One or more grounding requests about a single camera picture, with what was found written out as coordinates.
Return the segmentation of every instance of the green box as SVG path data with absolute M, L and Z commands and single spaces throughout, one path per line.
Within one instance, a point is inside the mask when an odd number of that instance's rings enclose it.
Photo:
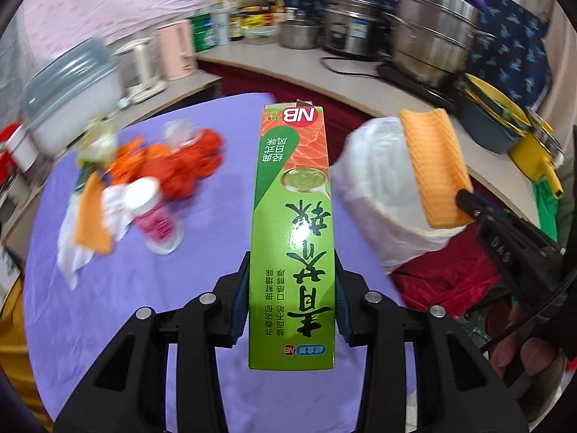
M 321 107 L 267 105 L 257 163 L 249 368 L 335 366 L 335 254 Z

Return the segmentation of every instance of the electric kettle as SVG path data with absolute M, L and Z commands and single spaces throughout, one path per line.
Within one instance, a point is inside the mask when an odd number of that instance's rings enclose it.
M 133 104 L 137 104 L 166 89 L 160 76 L 157 43 L 153 37 L 135 39 L 113 56 L 118 59 L 120 73 Z
M 192 30 L 184 19 L 157 29 L 164 77 L 168 80 L 184 78 L 196 70 Z

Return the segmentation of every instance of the white appliance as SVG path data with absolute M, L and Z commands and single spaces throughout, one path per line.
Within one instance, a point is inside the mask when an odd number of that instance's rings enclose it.
M 160 77 L 157 43 L 154 37 L 133 40 L 113 55 L 118 59 L 120 73 L 128 89 L 128 96 L 137 104 L 166 89 Z

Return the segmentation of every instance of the purple tablecloth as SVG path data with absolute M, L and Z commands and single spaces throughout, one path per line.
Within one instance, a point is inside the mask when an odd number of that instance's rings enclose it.
M 40 396 L 54 419 L 80 379 L 132 313 L 183 306 L 210 291 L 218 277 L 238 269 L 250 249 L 255 166 L 261 112 L 270 95 L 226 97 L 170 112 L 126 128 L 125 143 L 143 134 L 162 140 L 166 121 L 189 119 L 214 127 L 226 140 L 223 165 L 197 193 L 178 204 L 185 236 L 170 255 L 155 255 L 134 226 L 111 255 L 97 255 L 79 272 L 71 291 L 60 273 L 57 238 L 78 170 L 74 156 L 62 160 L 41 198 L 28 255 L 24 314 L 32 368 Z M 333 198 L 335 247 L 345 269 L 362 274 L 371 289 L 400 298 L 344 210 Z M 349 433 L 359 408 L 365 350 L 351 349 L 340 335 L 336 366 L 314 372 L 251 371 L 247 333 L 232 350 L 217 353 L 220 385 L 231 433 L 306 431 Z M 167 376 L 167 427 L 175 426 L 175 358 Z M 414 386 L 411 375 L 409 386 Z

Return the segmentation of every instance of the black cable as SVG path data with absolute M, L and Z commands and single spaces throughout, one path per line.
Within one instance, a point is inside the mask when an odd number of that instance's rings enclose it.
M 550 297 L 549 300 L 547 300 L 546 303 L 544 303 L 539 309 L 536 309 L 532 313 L 529 313 L 524 319 L 520 320 L 519 322 L 516 322 L 513 325 L 510 325 L 503 332 L 501 332 L 501 334 L 497 335 L 497 337 L 491 339 L 486 344 L 484 344 L 481 347 L 481 353 L 484 353 L 486 351 L 491 350 L 499 342 L 505 340 L 507 337 L 509 337 L 514 332 L 517 332 L 524 325 L 529 324 L 533 319 L 535 319 L 545 309 L 547 309 L 550 305 L 552 305 L 555 302 L 555 300 L 557 298 L 559 298 L 559 296 L 561 296 L 561 293 L 569 288 L 569 286 L 571 285 L 571 283 L 573 283 L 573 280 L 575 280 L 576 277 L 577 277 L 577 267 L 575 267 L 573 269 L 573 271 L 569 274 L 567 279 L 565 279 L 565 282 L 558 288 L 558 290 L 555 292 L 555 294 L 553 294 L 553 296 Z
M 327 70 L 329 70 L 329 71 L 331 71 L 331 72 L 333 72 L 333 73 L 339 74 L 339 75 L 365 76 L 365 77 L 367 77 L 367 78 L 381 79 L 380 76 L 378 76 L 378 75 L 371 75 L 371 73 L 354 73 L 354 72 L 353 72 L 353 73 L 349 73 L 349 72 L 347 72 L 347 71 L 338 71 L 338 70 L 335 70 L 335 69 L 331 68 L 330 66 L 328 66 L 325 60 L 350 60 L 350 61 L 352 61 L 352 62 L 358 62 L 358 60 L 355 60 L 355 59 L 345 59 L 345 58 L 342 58 L 342 57 L 322 57 L 321 60 L 320 60 L 320 62 L 321 62 L 321 65 L 322 65 L 323 67 L 325 67 Z

